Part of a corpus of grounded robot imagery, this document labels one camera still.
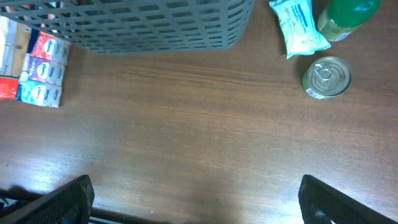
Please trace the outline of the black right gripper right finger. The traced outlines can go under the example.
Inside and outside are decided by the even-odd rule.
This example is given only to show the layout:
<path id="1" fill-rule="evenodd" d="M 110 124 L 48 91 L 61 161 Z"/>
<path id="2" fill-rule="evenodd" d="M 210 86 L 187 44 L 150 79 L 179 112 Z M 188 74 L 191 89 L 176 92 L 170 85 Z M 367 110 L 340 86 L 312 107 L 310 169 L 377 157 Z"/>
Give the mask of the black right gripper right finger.
<path id="1" fill-rule="evenodd" d="M 298 200 L 304 224 L 397 224 L 308 174 L 302 177 Z"/>

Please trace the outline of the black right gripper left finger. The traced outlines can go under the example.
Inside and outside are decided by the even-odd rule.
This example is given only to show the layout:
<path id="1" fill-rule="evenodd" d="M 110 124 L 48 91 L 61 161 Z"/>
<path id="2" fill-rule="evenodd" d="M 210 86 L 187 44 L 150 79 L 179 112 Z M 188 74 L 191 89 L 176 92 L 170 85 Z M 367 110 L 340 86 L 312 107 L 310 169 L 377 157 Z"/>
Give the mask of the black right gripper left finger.
<path id="1" fill-rule="evenodd" d="M 1 223 L 79 223 L 87 224 L 95 198 L 88 175 L 33 198 L 27 192 L 1 192 Z"/>

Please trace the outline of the colourful Kleenex tissue multipack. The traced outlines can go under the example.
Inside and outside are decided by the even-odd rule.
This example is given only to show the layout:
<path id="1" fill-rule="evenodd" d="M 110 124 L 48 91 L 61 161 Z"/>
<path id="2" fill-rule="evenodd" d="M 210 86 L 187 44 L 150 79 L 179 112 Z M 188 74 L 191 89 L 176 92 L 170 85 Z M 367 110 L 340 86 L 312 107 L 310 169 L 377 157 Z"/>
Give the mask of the colourful Kleenex tissue multipack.
<path id="1" fill-rule="evenodd" d="M 25 55 L 16 100 L 58 108 L 69 51 L 69 42 L 39 32 L 32 50 Z"/>

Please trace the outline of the red spaghetti packet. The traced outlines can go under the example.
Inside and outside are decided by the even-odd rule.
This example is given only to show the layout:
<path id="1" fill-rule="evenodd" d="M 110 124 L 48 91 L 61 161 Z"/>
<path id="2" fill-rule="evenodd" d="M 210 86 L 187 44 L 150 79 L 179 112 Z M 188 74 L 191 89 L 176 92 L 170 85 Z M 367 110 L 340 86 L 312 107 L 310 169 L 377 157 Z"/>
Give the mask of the red spaghetti packet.
<path id="1" fill-rule="evenodd" d="M 31 28 L 1 16 L 1 100 L 14 99 Z"/>

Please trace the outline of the grey plastic basket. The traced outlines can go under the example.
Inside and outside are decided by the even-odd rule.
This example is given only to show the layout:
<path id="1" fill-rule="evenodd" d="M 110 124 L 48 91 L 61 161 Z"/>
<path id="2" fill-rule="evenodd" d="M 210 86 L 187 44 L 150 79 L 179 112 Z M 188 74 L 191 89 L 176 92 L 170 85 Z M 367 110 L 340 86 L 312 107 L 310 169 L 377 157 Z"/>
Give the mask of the grey plastic basket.
<path id="1" fill-rule="evenodd" d="M 244 34 L 254 0 L 1 1 L 1 15 L 108 55 L 224 50 Z"/>

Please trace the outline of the green lidded jar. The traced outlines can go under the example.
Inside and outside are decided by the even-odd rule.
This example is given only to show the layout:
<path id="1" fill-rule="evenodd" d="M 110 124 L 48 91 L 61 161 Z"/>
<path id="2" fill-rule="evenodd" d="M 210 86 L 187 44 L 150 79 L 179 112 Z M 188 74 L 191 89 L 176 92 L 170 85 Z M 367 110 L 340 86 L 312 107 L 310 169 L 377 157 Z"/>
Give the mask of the green lidded jar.
<path id="1" fill-rule="evenodd" d="M 322 11 L 317 26 L 329 42 L 345 39 L 379 9 L 381 0 L 332 0 Z"/>

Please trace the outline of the light blue wet wipes pack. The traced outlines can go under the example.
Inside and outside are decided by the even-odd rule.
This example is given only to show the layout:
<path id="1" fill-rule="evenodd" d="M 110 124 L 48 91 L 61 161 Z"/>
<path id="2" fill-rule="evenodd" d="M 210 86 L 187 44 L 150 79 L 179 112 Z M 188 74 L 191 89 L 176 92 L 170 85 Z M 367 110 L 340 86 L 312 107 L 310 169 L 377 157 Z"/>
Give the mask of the light blue wet wipes pack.
<path id="1" fill-rule="evenodd" d="M 331 47 L 315 26 L 311 0 L 276 0 L 269 1 L 269 6 L 279 19 L 287 59 Z"/>

